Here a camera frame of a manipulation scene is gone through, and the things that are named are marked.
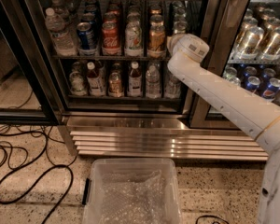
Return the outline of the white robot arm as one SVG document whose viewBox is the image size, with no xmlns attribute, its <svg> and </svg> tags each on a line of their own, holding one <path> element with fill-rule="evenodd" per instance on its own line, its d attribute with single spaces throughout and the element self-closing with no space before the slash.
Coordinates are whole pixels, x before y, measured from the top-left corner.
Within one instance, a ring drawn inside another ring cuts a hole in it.
<svg viewBox="0 0 280 224">
<path fill-rule="evenodd" d="M 167 48 L 171 54 L 170 72 L 269 155 L 259 196 L 257 224 L 280 224 L 280 106 L 202 68 L 209 46 L 198 36 L 173 35 Z"/>
</svg>

